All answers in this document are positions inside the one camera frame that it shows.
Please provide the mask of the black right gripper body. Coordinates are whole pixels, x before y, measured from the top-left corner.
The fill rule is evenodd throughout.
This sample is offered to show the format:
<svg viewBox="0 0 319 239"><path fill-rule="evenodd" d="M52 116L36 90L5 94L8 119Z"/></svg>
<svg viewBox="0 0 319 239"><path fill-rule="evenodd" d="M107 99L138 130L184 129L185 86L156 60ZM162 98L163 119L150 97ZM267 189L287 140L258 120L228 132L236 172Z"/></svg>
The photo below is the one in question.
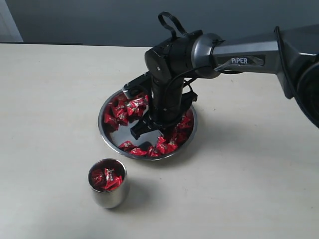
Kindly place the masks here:
<svg viewBox="0 0 319 239"><path fill-rule="evenodd" d="M162 128L177 124L197 100L193 91L182 93L185 77L195 76L191 63L194 42L189 38L168 39L145 53L153 92L149 115Z"/></svg>

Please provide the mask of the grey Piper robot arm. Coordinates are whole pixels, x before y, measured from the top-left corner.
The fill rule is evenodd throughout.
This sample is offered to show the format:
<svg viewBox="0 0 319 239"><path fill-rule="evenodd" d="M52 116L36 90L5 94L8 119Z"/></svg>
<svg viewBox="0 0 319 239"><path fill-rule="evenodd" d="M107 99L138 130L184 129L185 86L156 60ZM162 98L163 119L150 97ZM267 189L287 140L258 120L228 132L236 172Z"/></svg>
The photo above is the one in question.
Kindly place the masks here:
<svg viewBox="0 0 319 239"><path fill-rule="evenodd" d="M216 34L193 32L172 37L145 53L147 73L127 84L127 91L148 94L149 110L131 128L134 138L176 125L196 101L183 93L185 78L213 79L243 72L274 74L286 98L294 98L314 124L319 123L319 27L224 41Z"/></svg>

